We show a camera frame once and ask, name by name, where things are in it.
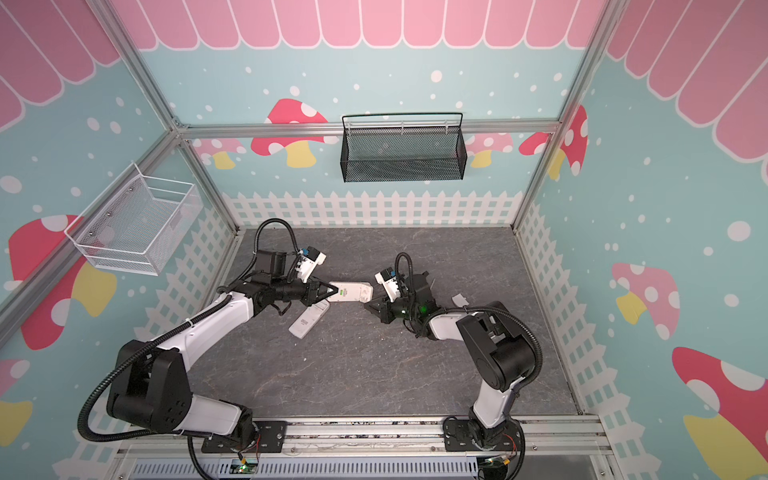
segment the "remote control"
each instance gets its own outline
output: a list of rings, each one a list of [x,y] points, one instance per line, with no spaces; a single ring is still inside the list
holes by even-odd
[[[320,300],[318,303],[308,306],[306,310],[304,310],[304,313],[296,319],[296,322],[293,322],[293,325],[290,326],[288,331],[301,339],[304,338],[306,333],[309,332],[321,318],[323,318],[323,315],[326,314],[330,307],[331,304],[328,303],[328,300]]]

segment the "metal grille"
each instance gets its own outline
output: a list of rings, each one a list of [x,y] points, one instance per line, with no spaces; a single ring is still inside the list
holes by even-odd
[[[138,174],[66,234],[97,268],[158,275],[202,209],[194,184]]]
[[[342,117],[345,182],[461,180],[467,163],[461,114],[391,114],[391,127],[367,127],[370,115]],[[424,121],[405,118],[424,116]]]

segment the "pink mushroom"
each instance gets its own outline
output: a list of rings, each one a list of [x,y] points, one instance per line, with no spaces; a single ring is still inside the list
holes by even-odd
[[[552,165],[549,166],[548,173],[552,180],[560,180],[560,168],[565,158],[568,159],[572,174],[579,175],[581,166],[584,164],[584,156],[587,154],[587,133],[587,111],[579,105],[571,127],[565,132],[563,143],[560,144]],[[533,155],[544,151],[548,137],[541,132],[531,135],[520,145],[520,153]]]
[[[328,121],[309,105],[292,98],[279,100],[264,123],[267,124],[325,124]],[[275,154],[283,148],[288,153],[288,166],[292,168],[312,167],[317,159],[310,151],[308,141],[335,144],[337,137],[281,137],[254,138],[250,149],[262,157]]]
[[[635,325],[647,310],[659,337],[668,340],[680,318],[680,294],[672,275],[666,270],[629,263],[614,263],[612,273],[615,283],[629,290],[616,299],[624,319]]]
[[[464,144],[467,146],[467,155],[475,155],[470,165],[473,168],[485,168],[490,165],[492,151],[507,154],[515,147],[510,134],[476,134],[468,138]]]
[[[219,170],[232,170],[235,163],[227,152],[233,154],[244,154],[246,152],[243,144],[236,138],[204,138],[196,139],[192,142],[197,154],[204,164],[210,165],[210,159],[214,159],[214,164]]]
[[[768,472],[766,379],[684,347],[673,350],[672,365],[685,385],[717,413],[712,418],[683,418],[715,475],[752,478]]]

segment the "mushroom cap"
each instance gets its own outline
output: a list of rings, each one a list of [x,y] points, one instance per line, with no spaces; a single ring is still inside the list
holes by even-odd
[[[571,127],[565,132],[565,138],[560,146],[568,158],[573,175],[578,175],[584,164],[584,156],[587,154],[587,134],[587,111],[584,106],[579,105]]]
[[[672,365],[689,389],[768,460],[768,382],[763,377],[685,347],[673,350]]]
[[[473,155],[486,150],[511,152],[515,144],[510,134],[476,134],[464,141],[467,154]]]
[[[236,138],[198,138],[192,142],[192,146],[198,155],[215,155],[220,151],[232,154],[244,154],[246,152],[243,144]]]
[[[615,263],[612,273],[616,283],[643,302],[659,337],[669,339],[680,319],[680,295],[672,275],[666,270],[629,263]]]
[[[272,108],[264,123],[268,124],[325,124],[328,121],[317,110],[309,105],[283,98]],[[336,137],[272,137],[254,138],[250,149],[257,155],[267,156],[282,150],[297,141],[318,141],[320,143],[336,143]]]
[[[520,144],[520,153],[523,155],[540,154],[547,147],[547,141],[549,141],[549,134],[537,132]]]

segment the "red mushroom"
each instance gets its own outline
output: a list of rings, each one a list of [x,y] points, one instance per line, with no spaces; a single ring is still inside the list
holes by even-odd
[[[197,154],[204,164],[210,165],[210,159],[214,159],[214,164],[219,170],[232,170],[235,163],[227,152],[233,154],[244,154],[246,152],[243,144],[236,138],[204,138],[196,139],[192,142]]]
[[[0,397],[29,369],[28,360],[0,360]],[[11,445],[32,416],[32,402],[0,402],[0,447]]]
[[[491,164],[491,151],[509,153],[514,149],[510,134],[477,134],[465,142],[467,154],[475,155],[472,160],[473,168],[485,168]]]
[[[672,275],[666,270],[629,263],[614,263],[612,272],[615,282],[629,290],[616,299],[624,319],[635,325],[647,310],[656,333],[662,340],[669,340],[680,319],[680,295]]]
[[[560,144],[552,165],[549,166],[548,173],[552,180],[560,180],[560,168],[565,158],[568,159],[572,174],[574,176],[579,175],[581,166],[584,164],[584,156],[587,153],[587,133],[587,111],[579,105],[571,127],[565,132],[563,143]],[[540,153],[544,150],[548,137],[547,134],[541,132],[531,135],[520,145],[520,153],[523,155]]]
[[[714,410],[712,418],[683,417],[702,458],[720,478],[768,472],[768,382],[693,349],[677,347],[672,365],[685,385]]]
[[[309,105],[292,98],[279,100],[272,108],[267,124],[325,124],[328,121]],[[337,137],[273,137],[254,138],[250,149],[257,155],[266,157],[281,151],[284,147],[288,152],[288,166],[292,168],[312,167],[317,159],[310,151],[307,141],[318,141],[324,144],[335,144]]]
[[[11,256],[11,272],[14,280],[6,282],[15,288],[26,280],[63,239],[64,228],[75,220],[75,215],[55,215],[27,223],[8,239]],[[98,316],[111,300],[117,289],[117,277],[102,272],[81,258],[56,283],[22,324],[22,336],[30,349],[40,350],[55,342],[64,331],[71,299],[83,304],[91,316]]]

